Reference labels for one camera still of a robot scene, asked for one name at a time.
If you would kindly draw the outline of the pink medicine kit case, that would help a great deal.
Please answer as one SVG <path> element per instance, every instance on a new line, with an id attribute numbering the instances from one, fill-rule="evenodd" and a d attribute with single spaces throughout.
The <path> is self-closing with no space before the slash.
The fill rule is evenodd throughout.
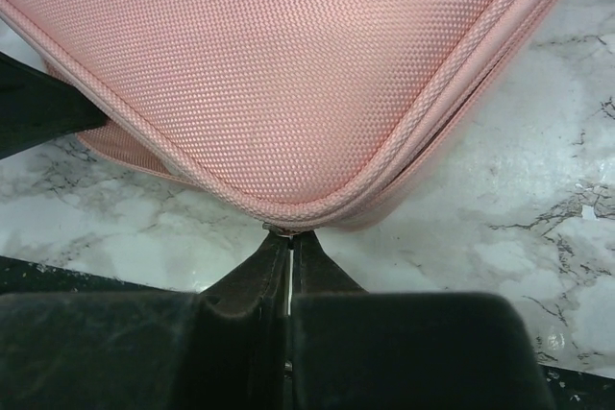
<path id="1" fill-rule="evenodd" d="M 1 0 L 101 157 L 278 229 L 405 197 L 557 0 Z"/>

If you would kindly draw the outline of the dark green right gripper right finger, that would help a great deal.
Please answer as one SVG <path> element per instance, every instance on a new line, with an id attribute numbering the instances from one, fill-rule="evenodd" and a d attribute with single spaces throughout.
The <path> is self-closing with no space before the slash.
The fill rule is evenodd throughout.
<path id="1" fill-rule="evenodd" d="M 552 409 L 523 320 L 476 292 L 366 292 L 316 235 L 293 240 L 298 409 Z"/>

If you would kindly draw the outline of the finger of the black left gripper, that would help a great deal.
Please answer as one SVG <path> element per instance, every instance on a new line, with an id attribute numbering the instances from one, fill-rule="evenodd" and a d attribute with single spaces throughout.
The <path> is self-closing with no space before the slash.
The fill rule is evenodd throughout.
<path id="1" fill-rule="evenodd" d="M 97 129 L 107 115 L 77 88 L 1 55 L 1 158 Z"/>

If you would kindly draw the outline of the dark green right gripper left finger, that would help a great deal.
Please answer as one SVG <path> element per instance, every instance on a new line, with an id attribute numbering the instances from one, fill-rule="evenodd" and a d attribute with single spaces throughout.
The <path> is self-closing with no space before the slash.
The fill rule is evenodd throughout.
<path id="1" fill-rule="evenodd" d="M 1 293 L 5 409 L 281 409 L 288 242 L 209 289 Z"/>

